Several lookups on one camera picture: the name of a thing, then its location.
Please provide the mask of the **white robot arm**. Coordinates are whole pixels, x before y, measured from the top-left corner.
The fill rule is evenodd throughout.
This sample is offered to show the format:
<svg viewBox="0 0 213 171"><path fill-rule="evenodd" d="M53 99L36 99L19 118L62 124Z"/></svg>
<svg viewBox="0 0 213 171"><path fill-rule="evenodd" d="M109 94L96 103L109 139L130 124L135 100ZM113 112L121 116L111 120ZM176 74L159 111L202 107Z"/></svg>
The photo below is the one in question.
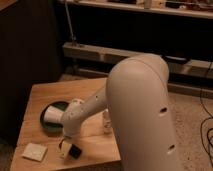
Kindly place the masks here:
<svg viewBox="0 0 213 171"><path fill-rule="evenodd" d="M124 171L183 171L168 97L169 69L162 57L142 54L116 64L105 85L60 122L71 138L90 116L107 110Z"/></svg>

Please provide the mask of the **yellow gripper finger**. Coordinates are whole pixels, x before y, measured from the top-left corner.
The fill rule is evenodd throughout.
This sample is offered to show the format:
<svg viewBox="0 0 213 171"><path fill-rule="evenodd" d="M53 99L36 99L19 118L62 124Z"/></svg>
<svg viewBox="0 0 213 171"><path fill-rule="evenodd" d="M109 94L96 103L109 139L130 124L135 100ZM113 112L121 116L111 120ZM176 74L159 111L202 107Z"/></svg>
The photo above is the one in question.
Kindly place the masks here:
<svg viewBox="0 0 213 171"><path fill-rule="evenodd" d="M71 144L65 140L60 143L60 155L62 158L66 158L71 149Z"/></svg>

